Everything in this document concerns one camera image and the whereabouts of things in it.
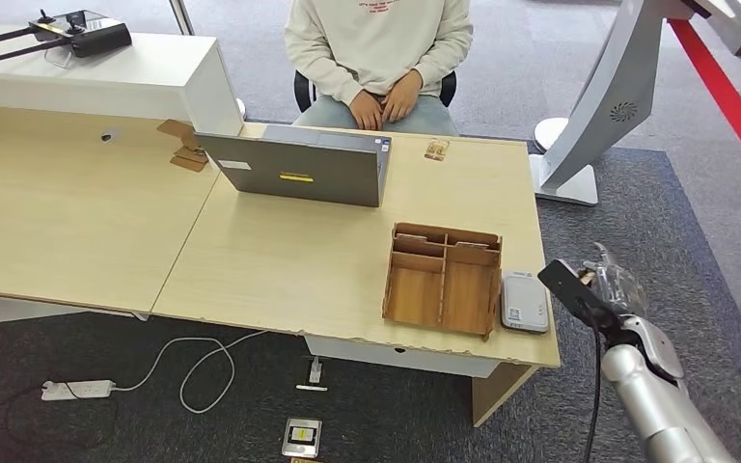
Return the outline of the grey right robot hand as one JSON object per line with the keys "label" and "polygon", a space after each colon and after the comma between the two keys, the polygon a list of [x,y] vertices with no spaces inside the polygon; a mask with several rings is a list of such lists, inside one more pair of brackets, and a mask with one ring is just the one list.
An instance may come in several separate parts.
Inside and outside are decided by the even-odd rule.
{"label": "grey right robot hand", "polygon": [[615,255],[602,243],[594,242],[600,261],[585,260],[578,271],[582,284],[614,313],[645,317],[649,308],[644,288],[637,278],[618,264]]}

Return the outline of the person's right hand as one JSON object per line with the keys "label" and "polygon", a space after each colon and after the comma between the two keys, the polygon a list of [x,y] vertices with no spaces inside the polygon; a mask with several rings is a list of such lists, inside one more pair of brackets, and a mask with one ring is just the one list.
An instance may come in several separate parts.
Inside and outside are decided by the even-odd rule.
{"label": "person's right hand", "polygon": [[359,92],[349,103],[349,111],[359,129],[381,130],[382,109],[377,99],[366,91]]}

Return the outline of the person's left hand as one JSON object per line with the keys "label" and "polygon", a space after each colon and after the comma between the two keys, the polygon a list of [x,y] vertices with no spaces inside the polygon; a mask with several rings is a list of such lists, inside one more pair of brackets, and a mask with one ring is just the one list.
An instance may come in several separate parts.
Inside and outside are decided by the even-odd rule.
{"label": "person's left hand", "polygon": [[414,109],[423,78],[415,69],[403,75],[383,98],[382,119],[385,123],[395,123],[408,116]]}

